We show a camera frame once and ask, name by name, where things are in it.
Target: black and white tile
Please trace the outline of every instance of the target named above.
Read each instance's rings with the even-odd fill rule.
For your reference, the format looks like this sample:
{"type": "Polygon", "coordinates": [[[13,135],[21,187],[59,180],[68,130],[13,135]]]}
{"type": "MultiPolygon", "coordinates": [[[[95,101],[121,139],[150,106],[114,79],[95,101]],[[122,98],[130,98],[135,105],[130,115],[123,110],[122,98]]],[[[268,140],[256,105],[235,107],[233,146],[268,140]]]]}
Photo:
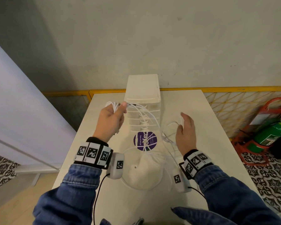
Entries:
{"type": "Polygon", "coordinates": [[[15,177],[14,169],[18,165],[16,162],[0,156],[0,186],[15,177]]]}
{"type": "MultiPolygon", "coordinates": [[[[281,213],[281,163],[271,154],[266,154],[270,163],[267,166],[249,166],[244,164],[255,183],[262,199],[281,213]]],[[[248,163],[265,162],[262,156],[243,153],[248,163]]]]}

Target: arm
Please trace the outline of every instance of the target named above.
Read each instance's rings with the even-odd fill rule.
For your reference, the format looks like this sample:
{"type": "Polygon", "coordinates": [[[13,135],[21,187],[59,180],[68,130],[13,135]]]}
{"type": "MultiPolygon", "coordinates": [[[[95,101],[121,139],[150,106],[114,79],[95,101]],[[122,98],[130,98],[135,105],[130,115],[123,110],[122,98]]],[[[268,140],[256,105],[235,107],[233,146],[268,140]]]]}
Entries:
{"type": "MultiPolygon", "coordinates": [[[[197,151],[194,121],[181,113],[184,128],[177,129],[176,144],[184,160],[197,151]]],[[[206,197],[208,208],[236,224],[281,224],[257,193],[236,178],[229,177],[218,166],[209,163],[194,176],[206,197]]]]}
{"type": "MultiPolygon", "coordinates": [[[[124,122],[126,107],[127,103],[123,102],[115,113],[112,105],[103,108],[94,135],[87,142],[108,146],[107,142],[124,122]]],[[[101,172],[90,163],[74,162],[60,186],[39,198],[33,211],[33,224],[91,224],[101,172]]]]}

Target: green fire extinguisher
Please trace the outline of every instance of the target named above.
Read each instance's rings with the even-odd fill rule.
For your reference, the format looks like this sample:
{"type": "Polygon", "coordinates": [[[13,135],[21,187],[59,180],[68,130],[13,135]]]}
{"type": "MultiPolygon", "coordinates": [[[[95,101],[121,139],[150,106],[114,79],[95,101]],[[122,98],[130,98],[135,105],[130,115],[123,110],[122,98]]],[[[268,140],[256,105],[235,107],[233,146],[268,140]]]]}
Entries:
{"type": "MultiPolygon", "coordinates": [[[[281,137],[281,120],[258,131],[253,140],[262,146],[270,146],[279,137],[281,137]]],[[[253,143],[249,144],[248,149],[255,153],[260,153],[264,150],[253,143]]]]}

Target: gray wall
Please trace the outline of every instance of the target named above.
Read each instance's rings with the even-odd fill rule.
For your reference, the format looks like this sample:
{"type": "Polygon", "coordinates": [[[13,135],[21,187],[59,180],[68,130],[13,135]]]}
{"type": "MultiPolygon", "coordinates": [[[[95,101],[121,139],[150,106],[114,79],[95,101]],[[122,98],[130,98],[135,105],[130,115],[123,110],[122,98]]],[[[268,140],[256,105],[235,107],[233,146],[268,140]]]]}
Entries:
{"type": "Polygon", "coordinates": [[[0,46],[40,90],[281,85],[281,0],[0,0],[0,46]]]}

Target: hand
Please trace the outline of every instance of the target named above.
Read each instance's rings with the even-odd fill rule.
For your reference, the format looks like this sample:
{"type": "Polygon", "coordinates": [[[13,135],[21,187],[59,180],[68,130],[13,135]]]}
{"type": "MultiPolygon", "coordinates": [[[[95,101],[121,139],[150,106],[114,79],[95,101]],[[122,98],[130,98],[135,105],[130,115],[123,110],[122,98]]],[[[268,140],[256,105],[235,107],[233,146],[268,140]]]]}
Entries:
{"type": "Polygon", "coordinates": [[[115,113],[113,113],[112,104],[103,108],[93,136],[107,143],[121,128],[124,122],[124,113],[127,113],[126,108],[126,102],[122,102],[115,113]]]}
{"type": "Polygon", "coordinates": [[[184,119],[184,128],[182,125],[179,125],[177,128],[176,145],[181,154],[184,156],[190,150],[197,149],[197,138],[193,119],[182,112],[181,116],[184,119]]]}

